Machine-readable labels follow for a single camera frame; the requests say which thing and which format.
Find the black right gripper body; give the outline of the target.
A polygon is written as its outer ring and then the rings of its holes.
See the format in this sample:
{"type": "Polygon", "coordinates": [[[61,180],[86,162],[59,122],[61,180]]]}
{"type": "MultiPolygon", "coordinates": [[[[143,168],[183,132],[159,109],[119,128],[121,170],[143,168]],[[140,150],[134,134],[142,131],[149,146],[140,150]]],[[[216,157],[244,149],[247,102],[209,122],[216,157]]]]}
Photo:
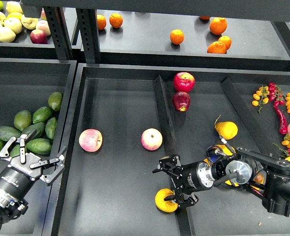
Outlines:
{"type": "Polygon", "coordinates": [[[195,192],[210,190],[214,178],[210,166],[204,161],[176,166],[176,177],[173,177],[174,190],[177,195],[191,195],[195,192]]]}

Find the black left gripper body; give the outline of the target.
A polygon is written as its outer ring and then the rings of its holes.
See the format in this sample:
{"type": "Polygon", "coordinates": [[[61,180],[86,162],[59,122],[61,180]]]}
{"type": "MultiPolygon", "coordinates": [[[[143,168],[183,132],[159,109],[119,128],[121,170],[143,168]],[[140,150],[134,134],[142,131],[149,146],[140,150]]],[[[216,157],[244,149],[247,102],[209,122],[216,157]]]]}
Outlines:
{"type": "Polygon", "coordinates": [[[9,165],[0,173],[0,204],[19,202],[29,192],[35,181],[42,175],[40,167],[31,168],[41,158],[33,153],[26,155],[26,163],[20,157],[11,159],[9,165]]]}

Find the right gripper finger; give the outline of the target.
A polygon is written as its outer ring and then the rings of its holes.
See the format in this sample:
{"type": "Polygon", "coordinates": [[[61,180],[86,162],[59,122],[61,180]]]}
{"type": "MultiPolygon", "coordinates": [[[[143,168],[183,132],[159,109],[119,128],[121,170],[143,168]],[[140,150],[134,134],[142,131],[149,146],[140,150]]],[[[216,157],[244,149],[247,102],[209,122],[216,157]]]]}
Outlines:
{"type": "Polygon", "coordinates": [[[178,208],[183,209],[194,206],[199,201],[199,198],[195,194],[191,194],[185,198],[183,193],[172,191],[170,194],[163,197],[163,200],[165,202],[172,202],[176,204],[178,208]]]}
{"type": "Polygon", "coordinates": [[[152,173],[155,174],[158,172],[165,172],[173,179],[180,180],[183,177],[183,166],[180,162],[180,155],[169,155],[159,159],[159,164],[152,173]]]}

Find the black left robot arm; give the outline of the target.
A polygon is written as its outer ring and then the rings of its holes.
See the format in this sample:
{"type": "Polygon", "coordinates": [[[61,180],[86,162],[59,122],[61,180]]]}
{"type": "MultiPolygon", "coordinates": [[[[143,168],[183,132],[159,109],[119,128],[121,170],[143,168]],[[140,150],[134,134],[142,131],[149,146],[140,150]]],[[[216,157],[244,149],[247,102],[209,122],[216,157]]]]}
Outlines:
{"type": "Polygon", "coordinates": [[[64,171],[66,146],[49,160],[27,152],[26,143],[35,134],[33,129],[18,138],[11,137],[0,150],[0,158],[9,162],[0,173],[0,230],[3,224],[26,213],[28,202],[24,197],[36,181],[40,179],[50,186],[64,171]]]}

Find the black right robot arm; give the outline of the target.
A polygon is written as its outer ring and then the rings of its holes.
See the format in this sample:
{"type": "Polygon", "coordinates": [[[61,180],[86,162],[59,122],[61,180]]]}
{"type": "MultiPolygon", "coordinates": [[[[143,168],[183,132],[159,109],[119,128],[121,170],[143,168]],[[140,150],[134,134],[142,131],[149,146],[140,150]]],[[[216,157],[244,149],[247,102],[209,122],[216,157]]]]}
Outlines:
{"type": "Polygon", "coordinates": [[[197,192],[222,184],[244,189],[261,199],[263,207],[277,215],[290,216],[290,161],[274,158],[243,147],[233,148],[223,137],[219,145],[209,147],[204,160],[182,165],[178,154],[159,160],[154,173],[171,177],[171,193],[162,198],[177,208],[198,202],[197,192]]]}

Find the yellow pear under arm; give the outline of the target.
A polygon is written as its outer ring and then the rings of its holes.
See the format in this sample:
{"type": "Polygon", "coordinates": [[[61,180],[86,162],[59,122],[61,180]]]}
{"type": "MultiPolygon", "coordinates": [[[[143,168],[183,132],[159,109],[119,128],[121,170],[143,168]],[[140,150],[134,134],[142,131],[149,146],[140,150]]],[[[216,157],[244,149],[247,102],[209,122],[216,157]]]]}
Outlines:
{"type": "Polygon", "coordinates": [[[232,186],[232,187],[238,187],[239,186],[237,183],[231,182],[231,180],[226,180],[225,184],[227,184],[229,186],[232,186]]]}

